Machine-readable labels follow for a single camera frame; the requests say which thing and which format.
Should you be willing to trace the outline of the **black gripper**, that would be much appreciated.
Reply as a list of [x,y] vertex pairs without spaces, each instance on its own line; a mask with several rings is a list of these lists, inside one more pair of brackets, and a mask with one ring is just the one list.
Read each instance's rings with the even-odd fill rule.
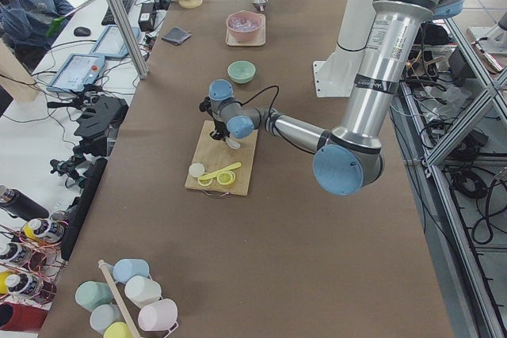
[[218,120],[212,111],[212,103],[210,97],[205,97],[199,104],[199,110],[201,112],[206,112],[212,119],[214,123],[214,129],[210,133],[210,137],[217,141],[225,141],[227,135],[230,132],[227,130],[227,126],[223,121]]

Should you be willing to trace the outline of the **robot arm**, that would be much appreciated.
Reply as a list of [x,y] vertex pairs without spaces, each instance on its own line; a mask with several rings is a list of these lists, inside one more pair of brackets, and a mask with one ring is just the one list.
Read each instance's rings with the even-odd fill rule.
[[348,0],[360,6],[361,57],[341,123],[326,130],[291,118],[273,106],[250,108],[234,97],[231,83],[213,81],[200,110],[212,117],[212,138],[243,139],[264,128],[313,154],[316,181],[347,196],[376,181],[383,171],[379,132],[422,23],[459,14],[464,0]]

